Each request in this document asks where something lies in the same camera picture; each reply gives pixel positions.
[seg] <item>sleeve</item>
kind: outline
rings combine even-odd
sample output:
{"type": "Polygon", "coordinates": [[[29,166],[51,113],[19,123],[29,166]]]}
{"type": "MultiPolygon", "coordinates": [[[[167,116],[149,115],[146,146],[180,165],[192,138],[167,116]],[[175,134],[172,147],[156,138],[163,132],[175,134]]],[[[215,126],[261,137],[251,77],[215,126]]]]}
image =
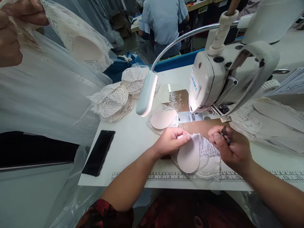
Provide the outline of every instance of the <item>sleeve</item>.
{"type": "Polygon", "coordinates": [[[180,24],[180,23],[183,22],[183,20],[186,19],[186,16],[188,15],[188,9],[186,7],[186,4],[185,4],[184,0],[179,0],[179,6],[178,7],[180,7],[178,9],[178,13],[177,13],[178,23],[180,24]]]}
{"type": "Polygon", "coordinates": [[[118,212],[107,201],[99,199],[81,217],[76,228],[132,228],[133,220],[132,208],[127,212],[118,212]]]}
{"type": "Polygon", "coordinates": [[[139,29],[150,34],[149,5],[147,2],[143,2],[142,12],[142,18],[139,21],[139,29]]]}

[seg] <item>floral sleeve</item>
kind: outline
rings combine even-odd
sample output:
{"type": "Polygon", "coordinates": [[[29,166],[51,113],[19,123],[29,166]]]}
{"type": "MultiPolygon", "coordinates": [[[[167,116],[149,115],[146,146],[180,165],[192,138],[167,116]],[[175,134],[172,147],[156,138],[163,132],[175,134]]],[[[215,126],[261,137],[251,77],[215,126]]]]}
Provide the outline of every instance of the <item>floral sleeve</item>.
{"type": "Polygon", "coordinates": [[[118,212],[107,201],[99,199],[81,217],[76,228],[131,228],[133,219],[132,208],[127,212],[118,212]]]}

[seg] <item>ruler markings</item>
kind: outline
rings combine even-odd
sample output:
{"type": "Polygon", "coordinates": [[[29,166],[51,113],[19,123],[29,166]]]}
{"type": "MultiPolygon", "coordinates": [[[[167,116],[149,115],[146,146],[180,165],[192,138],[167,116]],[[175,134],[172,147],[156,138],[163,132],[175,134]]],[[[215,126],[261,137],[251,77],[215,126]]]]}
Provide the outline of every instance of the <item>ruler markings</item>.
{"type": "MultiPolygon", "coordinates": [[[[288,183],[304,184],[304,170],[269,170],[278,178],[288,183]]],[[[112,173],[112,180],[120,172],[112,173]]],[[[184,175],[181,171],[153,171],[147,181],[178,181],[178,182],[213,182],[213,179],[204,179],[195,174],[184,175]]],[[[234,171],[222,171],[220,182],[246,182],[244,178],[234,171]]]]}

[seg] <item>smartphone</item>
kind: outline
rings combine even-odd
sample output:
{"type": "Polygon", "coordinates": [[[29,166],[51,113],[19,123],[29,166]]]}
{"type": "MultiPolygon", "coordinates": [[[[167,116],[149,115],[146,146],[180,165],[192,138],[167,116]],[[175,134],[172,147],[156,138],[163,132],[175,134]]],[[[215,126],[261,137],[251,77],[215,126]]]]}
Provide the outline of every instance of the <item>smartphone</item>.
{"type": "Polygon", "coordinates": [[[102,130],[100,132],[88,161],[82,170],[83,174],[99,176],[114,135],[115,131],[102,130]]]}

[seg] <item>white cord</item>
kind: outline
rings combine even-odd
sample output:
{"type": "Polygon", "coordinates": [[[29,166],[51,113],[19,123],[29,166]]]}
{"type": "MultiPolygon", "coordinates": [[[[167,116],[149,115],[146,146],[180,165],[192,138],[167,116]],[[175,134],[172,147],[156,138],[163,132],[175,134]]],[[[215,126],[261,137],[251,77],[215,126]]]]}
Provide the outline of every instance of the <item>white cord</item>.
{"type": "Polygon", "coordinates": [[[131,62],[133,59],[132,58],[127,58],[125,55],[119,55],[118,57],[124,58],[124,60],[128,63],[131,62]]]}

